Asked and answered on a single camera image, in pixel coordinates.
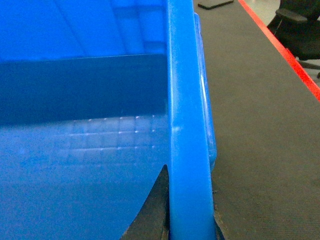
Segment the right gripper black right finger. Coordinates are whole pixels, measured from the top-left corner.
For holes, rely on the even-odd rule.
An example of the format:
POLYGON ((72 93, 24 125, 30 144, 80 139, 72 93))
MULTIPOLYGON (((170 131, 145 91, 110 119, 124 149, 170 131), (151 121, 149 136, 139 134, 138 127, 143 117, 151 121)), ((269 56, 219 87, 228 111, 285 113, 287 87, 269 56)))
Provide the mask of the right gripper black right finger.
POLYGON ((216 239, 225 240, 225 236, 222 230, 223 223, 218 212, 214 213, 214 224, 215 224, 216 239))

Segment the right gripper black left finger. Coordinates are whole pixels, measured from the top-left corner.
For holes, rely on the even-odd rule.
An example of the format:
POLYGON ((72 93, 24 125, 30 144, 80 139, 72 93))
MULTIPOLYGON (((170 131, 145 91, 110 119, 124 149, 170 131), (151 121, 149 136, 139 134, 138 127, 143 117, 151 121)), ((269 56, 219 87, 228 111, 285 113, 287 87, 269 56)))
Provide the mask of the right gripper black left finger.
POLYGON ((168 240, 170 237, 169 171, 164 165, 139 213, 122 240, 168 240))

